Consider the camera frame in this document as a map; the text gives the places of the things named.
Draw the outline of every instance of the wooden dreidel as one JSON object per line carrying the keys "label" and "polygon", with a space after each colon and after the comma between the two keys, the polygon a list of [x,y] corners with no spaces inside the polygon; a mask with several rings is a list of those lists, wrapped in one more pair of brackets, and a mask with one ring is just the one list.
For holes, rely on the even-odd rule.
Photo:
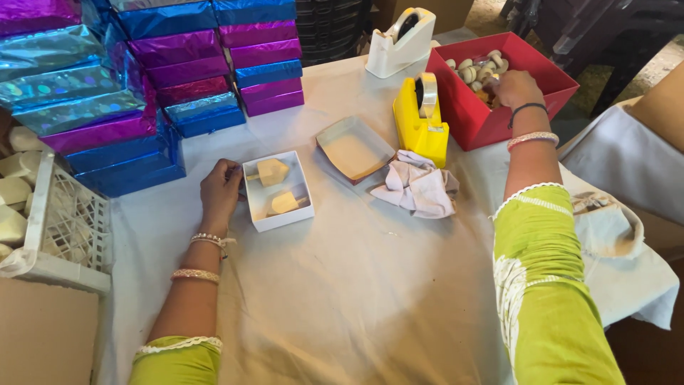
{"label": "wooden dreidel", "polygon": [[264,187],[275,186],[282,183],[290,171],[290,168],[277,159],[266,159],[257,162],[256,169],[259,174],[247,176],[247,180],[260,179]]}
{"label": "wooden dreidel", "polygon": [[271,201],[271,208],[268,210],[266,215],[273,216],[284,214],[292,210],[297,210],[299,205],[306,201],[308,201],[308,197],[296,200],[292,192],[288,191],[285,194],[273,198],[273,201]]}

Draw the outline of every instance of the crumpled cloth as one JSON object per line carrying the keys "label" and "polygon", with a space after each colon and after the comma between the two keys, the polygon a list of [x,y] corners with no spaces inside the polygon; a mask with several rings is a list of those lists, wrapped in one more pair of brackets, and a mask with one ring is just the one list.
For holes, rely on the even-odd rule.
{"label": "crumpled cloth", "polygon": [[582,252],[626,259],[641,254],[644,224],[632,210],[605,192],[583,192],[571,201]]}
{"label": "crumpled cloth", "polygon": [[412,151],[399,150],[389,164],[385,186],[373,189],[371,195],[411,210],[412,216],[439,219],[456,213],[453,199],[458,187],[450,171],[438,169],[433,161]]}

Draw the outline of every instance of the woman's right hand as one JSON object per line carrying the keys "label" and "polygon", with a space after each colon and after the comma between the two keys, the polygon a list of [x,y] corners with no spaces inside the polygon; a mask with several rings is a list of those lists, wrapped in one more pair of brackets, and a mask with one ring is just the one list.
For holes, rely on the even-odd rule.
{"label": "woman's right hand", "polygon": [[494,93],[501,104],[512,110],[527,104],[544,102],[544,95],[537,87],[537,82],[527,71],[507,71],[499,78],[500,84],[494,87]]}

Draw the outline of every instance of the white box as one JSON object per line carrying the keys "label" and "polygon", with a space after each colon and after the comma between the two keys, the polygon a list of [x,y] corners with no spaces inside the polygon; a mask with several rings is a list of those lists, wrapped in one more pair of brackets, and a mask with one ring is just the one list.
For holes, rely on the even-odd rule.
{"label": "white box", "polygon": [[[266,159],[276,158],[290,168],[290,172],[285,177],[281,184],[275,186],[263,187],[261,180],[246,180],[245,188],[247,190],[247,201],[250,205],[250,214],[252,215],[252,222],[258,232],[264,232],[276,227],[285,226],[290,223],[301,221],[302,219],[311,218],[315,215],[313,210],[313,202],[311,201],[311,193],[306,184],[304,177],[304,170],[302,170],[302,163],[299,161],[297,151],[290,151],[279,153],[272,156],[252,160],[242,164],[244,175],[255,175],[257,171],[257,162]],[[284,214],[266,217],[271,206],[271,201],[287,191],[291,191],[295,199],[308,198],[307,201],[300,204],[300,208]]]}

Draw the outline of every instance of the cardboard box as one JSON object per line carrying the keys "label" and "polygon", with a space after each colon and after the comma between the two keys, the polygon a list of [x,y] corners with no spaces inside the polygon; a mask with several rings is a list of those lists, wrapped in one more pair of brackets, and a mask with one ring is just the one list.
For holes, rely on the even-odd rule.
{"label": "cardboard box", "polygon": [[348,116],[316,136],[316,145],[352,185],[396,159],[397,154],[358,116]]}
{"label": "cardboard box", "polygon": [[375,12],[373,28],[386,31],[406,8],[424,8],[435,15],[434,34],[453,31],[463,27],[474,0],[374,0],[379,12]]}
{"label": "cardboard box", "polygon": [[[257,163],[266,159],[276,158],[282,163],[286,164],[290,170],[282,183],[275,186],[263,187],[261,180],[246,180],[245,189],[247,190],[247,202],[250,206],[250,214],[252,215],[252,223],[258,232],[264,232],[276,227],[285,226],[290,223],[301,221],[302,219],[311,218],[315,215],[313,209],[313,202],[311,201],[311,193],[308,190],[308,184],[304,177],[304,170],[302,163],[297,156],[297,151],[290,151],[279,153],[272,156],[252,160],[242,164],[244,175],[258,175]],[[295,199],[300,200],[307,198],[306,201],[300,204],[300,208],[284,214],[270,216],[268,214],[273,198],[291,191]]]}
{"label": "cardboard box", "polygon": [[437,77],[442,121],[449,124],[451,135],[464,151],[511,139],[508,123],[512,111],[509,107],[490,110],[445,60],[454,59],[458,65],[465,59],[486,56],[495,49],[508,60],[510,70],[529,71],[537,81],[544,94],[549,120],[579,88],[575,80],[512,32],[433,48],[425,71]]}
{"label": "cardboard box", "polygon": [[97,295],[0,278],[0,309],[0,382],[90,383]]}
{"label": "cardboard box", "polygon": [[631,109],[631,114],[684,152],[684,63],[678,65]]}

